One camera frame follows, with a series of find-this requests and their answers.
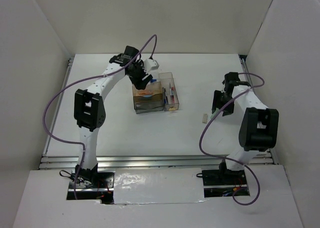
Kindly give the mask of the orange transparent case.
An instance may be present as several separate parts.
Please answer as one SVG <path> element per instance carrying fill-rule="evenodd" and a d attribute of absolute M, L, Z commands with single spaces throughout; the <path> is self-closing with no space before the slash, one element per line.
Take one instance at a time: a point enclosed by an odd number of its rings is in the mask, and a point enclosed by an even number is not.
<path fill-rule="evenodd" d="M 150 90 L 142 90 L 138 92 L 139 96 L 152 96 L 153 92 Z"/>

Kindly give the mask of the beige eraser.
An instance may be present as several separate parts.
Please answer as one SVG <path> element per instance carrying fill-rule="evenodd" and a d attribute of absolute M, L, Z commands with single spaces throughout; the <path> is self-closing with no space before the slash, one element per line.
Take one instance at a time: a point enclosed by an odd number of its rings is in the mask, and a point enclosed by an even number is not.
<path fill-rule="evenodd" d="M 203 114 L 202 122 L 206 124 L 208 122 L 208 114 Z"/>

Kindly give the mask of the red gel pen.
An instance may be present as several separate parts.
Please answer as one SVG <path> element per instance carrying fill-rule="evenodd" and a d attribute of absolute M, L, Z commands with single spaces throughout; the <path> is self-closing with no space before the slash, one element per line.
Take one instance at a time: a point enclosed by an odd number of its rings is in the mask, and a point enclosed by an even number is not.
<path fill-rule="evenodd" d="M 170 99 L 171 99 L 171 103 L 173 104 L 174 103 L 174 99 L 175 99 L 175 96 L 174 96 L 174 89 L 173 87 L 170 88 Z"/>

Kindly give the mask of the black gel pen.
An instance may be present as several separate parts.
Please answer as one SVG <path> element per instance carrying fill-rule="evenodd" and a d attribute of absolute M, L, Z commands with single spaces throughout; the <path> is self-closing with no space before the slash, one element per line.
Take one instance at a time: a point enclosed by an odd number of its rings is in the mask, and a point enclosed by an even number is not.
<path fill-rule="evenodd" d="M 168 100 L 168 95 L 167 95 L 167 90 L 164 88 L 164 96 L 165 96 L 165 103 L 169 104 L 169 100 Z"/>

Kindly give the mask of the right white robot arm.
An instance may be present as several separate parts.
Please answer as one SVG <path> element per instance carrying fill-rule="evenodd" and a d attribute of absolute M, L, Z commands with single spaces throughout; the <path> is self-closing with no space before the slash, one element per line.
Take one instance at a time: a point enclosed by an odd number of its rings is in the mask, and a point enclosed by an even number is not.
<path fill-rule="evenodd" d="M 219 165 L 218 178 L 223 184 L 230 184 L 244 170 L 244 165 L 277 142 L 279 112 L 268 108 L 253 92 L 253 86 L 241 81 L 240 73 L 229 72 L 224 76 L 223 90 L 213 95 L 211 115 L 218 111 L 223 116 L 234 113 L 235 103 L 243 119 L 238 134 L 239 147 L 231 152 Z"/>

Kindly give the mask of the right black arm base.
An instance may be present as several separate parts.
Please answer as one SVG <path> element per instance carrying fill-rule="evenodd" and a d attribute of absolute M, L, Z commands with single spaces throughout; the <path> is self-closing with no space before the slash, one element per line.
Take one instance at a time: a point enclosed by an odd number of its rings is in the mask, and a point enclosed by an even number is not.
<path fill-rule="evenodd" d="M 219 169 L 202 170 L 196 174 L 204 186 L 243 186 L 247 184 L 244 171 L 236 175 L 223 174 Z"/>

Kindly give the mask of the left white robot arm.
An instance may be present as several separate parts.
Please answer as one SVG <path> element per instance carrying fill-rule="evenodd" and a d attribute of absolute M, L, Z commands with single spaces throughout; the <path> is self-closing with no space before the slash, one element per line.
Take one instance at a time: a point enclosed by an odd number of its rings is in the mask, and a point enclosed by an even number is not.
<path fill-rule="evenodd" d="M 128 76 L 138 90 L 146 88 L 152 80 L 151 70 L 159 64 L 153 58 L 139 59 L 138 50 L 127 46 L 124 53 L 113 56 L 102 74 L 86 89 L 78 89 L 74 96 L 74 118 L 79 126 L 80 142 L 84 151 L 77 161 L 75 173 L 88 188 L 99 184 L 97 140 L 99 128 L 106 119 L 104 101 L 114 86 Z"/>

